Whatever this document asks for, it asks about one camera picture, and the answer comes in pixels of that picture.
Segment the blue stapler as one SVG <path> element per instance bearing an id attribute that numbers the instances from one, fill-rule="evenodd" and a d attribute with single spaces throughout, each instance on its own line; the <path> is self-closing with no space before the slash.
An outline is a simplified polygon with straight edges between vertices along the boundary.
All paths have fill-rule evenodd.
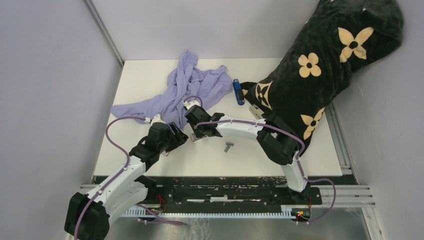
<path id="1" fill-rule="evenodd" d="M 237 78 L 234 79 L 232 85 L 233 85 L 237 104 L 239 106 L 243 106 L 245 104 L 245 97 L 244 97 L 243 89 L 239 80 Z"/>

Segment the beige and black stapler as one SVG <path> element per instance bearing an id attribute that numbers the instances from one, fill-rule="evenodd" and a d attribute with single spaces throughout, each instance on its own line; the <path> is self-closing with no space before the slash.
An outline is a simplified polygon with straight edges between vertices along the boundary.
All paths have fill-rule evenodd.
<path id="1" fill-rule="evenodd" d="M 249 111 L 256 119 L 266 119 L 269 116 L 269 113 L 263 111 L 261 108 L 256 106 L 255 104 L 252 104 L 249 107 Z"/>

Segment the box of staples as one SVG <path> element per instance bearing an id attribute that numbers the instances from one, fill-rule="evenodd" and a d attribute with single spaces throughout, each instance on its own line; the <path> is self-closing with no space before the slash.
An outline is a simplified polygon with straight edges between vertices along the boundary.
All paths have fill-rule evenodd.
<path id="1" fill-rule="evenodd" d="M 191 141 L 192 141 L 192 142 L 198 141 L 198 140 L 200 140 L 200 139 L 202 139 L 202 138 L 203 138 L 203 136 L 198 137 L 198 136 L 196 136 L 196 134 L 195 134 L 195 133 L 191 133 L 191 134 L 190 134 L 190 139 L 191 139 Z"/>

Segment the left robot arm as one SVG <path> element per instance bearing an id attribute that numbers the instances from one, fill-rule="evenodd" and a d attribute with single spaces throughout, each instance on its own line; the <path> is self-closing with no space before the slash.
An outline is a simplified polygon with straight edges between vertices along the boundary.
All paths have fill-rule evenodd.
<path id="1" fill-rule="evenodd" d="M 188 140 L 174 123 L 152 123 L 148 133 L 130 152 L 121 168 L 87 193 L 75 193 L 68 205 L 64 230 L 76 240 L 103 240 L 110 227 L 140 202 L 156 200 L 154 181 L 145 176 L 160 158 Z"/>

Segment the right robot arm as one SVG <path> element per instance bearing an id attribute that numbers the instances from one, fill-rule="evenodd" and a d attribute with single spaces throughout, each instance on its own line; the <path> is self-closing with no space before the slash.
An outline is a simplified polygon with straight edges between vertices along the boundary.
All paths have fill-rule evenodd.
<path id="1" fill-rule="evenodd" d="M 305 144 L 277 115 L 249 120 L 218 112 L 209 115 L 197 104 L 184 108 L 185 118 L 197 138 L 238 137 L 258 142 L 265 155 L 281 166 L 289 188 L 289 199 L 302 204 L 309 198 L 307 177 L 298 163 Z"/>

